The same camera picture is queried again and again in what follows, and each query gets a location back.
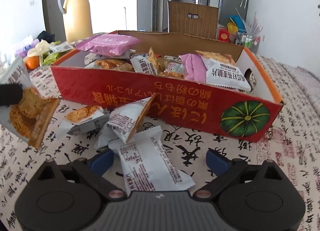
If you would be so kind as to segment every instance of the cardboard box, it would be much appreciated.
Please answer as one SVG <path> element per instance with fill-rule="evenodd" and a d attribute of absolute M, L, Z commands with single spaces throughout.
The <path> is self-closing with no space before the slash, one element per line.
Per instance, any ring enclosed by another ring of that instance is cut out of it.
<path fill-rule="evenodd" d="M 168 12 L 169 32 L 216 38 L 219 8 L 169 1 Z"/>
<path fill-rule="evenodd" d="M 114 109 L 157 93 L 149 116 L 168 124 L 233 138 L 259 141 L 283 102 L 273 81 L 249 49 L 199 37 L 159 32 L 118 31 L 141 39 L 137 52 L 178 56 L 195 50 L 231 54 L 237 66 L 257 80 L 252 92 L 143 73 L 84 69 L 85 52 L 73 50 L 58 59 L 52 73 L 64 99 Z"/>

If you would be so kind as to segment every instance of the thermos handle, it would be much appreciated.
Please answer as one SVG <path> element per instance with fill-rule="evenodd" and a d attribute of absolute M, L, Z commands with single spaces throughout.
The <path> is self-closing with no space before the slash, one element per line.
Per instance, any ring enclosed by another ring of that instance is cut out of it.
<path fill-rule="evenodd" d="M 59 9 L 62 12 L 62 14 L 66 14 L 66 10 L 61 5 L 61 0 L 58 0 L 58 6 L 59 6 Z"/>

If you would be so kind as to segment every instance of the blue gripper pad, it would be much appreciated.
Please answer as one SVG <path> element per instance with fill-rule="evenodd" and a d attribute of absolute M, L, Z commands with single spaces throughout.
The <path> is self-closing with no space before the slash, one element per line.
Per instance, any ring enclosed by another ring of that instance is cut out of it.
<path fill-rule="evenodd" d="M 88 167 L 102 176 L 113 164 L 113 151 L 109 148 L 87 161 Z"/>
<path fill-rule="evenodd" d="M 205 162 L 210 170 L 218 177 L 226 172 L 232 165 L 232 161 L 222 156 L 213 149 L 207 151 Z"/>

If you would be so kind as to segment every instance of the red cardboard box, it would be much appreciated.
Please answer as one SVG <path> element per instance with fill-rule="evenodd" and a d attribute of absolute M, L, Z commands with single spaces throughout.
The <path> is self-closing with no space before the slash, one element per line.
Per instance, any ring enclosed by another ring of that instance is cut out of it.
<path fill-rule="evenodd" d="M 64 99 L 114 109 L 157 93 L 149 116 L 168 124 L 259 141 L 283 102 L 273 81 L 249 49 L 239 45 L 178 33 L 118 31 L 141 39 L 137 52 L 178 56 L 195 50 L 231 54 L 246 76 L 257 83 L 251 92 L 214 87 L 193 81 L 113 70 L 84 69 L 86 52 L 73 50 L 58 59 L 52 73 Z"/>

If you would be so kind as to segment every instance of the wooden chair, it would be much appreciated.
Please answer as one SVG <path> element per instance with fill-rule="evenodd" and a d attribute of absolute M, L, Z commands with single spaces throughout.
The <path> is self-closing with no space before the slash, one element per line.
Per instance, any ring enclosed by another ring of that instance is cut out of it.
<path fill-rule="evenodd" d="M 168 2 L 169 32 L 215 39 L 219 8 L 181 2 Z"/>

